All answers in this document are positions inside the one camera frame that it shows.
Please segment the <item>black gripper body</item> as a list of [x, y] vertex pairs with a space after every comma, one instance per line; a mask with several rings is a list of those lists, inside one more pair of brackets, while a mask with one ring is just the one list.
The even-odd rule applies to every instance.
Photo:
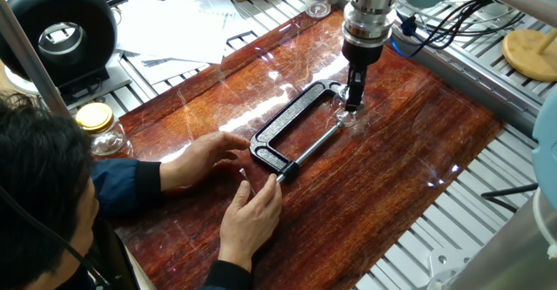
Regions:
[[376, 63], [383, 51], [383, 46], [377, 47], [362, 47], [352, 44], [348, 40], [344, 40], [342, 46], [342, 53], [348, 60], [349, 65], [354, 67], [367, 67], [370, 64]]

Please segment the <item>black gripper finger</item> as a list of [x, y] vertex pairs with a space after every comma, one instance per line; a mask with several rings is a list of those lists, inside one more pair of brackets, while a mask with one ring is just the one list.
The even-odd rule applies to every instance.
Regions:
[[355, 98], [356, 110], [358, 110], [359, 107], [361, 106], [365, 84], [366, 84], [366, 67], [360, 66], [354, 72], [354, 98]]
[[346, 83], [346, 107], [353, 105], [353, 98], [355, 95], [352, 93], [356, 86], [356, 65], [351, 64], [347, 75]]

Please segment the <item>person's left hand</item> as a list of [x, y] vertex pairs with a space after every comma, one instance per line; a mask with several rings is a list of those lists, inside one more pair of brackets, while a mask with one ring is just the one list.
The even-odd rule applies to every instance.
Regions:
[[161, 191], [197, 184], [217, 162], [236, 159], [234, 151], [249, 146], [247, 139], [229, 132], [213, 132], [196, 139], [175, 159], [160, 165]]

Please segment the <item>person's right hand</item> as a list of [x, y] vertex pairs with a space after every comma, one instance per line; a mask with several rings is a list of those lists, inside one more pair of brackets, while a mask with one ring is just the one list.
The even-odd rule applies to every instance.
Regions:
[[272, 236], [282, 210], [282, 190], [271, 174], [264, 187], [249, 200], [251, 184], [242, 181], [220, 227], [218, 260], [237, 265], [248, 273], [252, 257]]

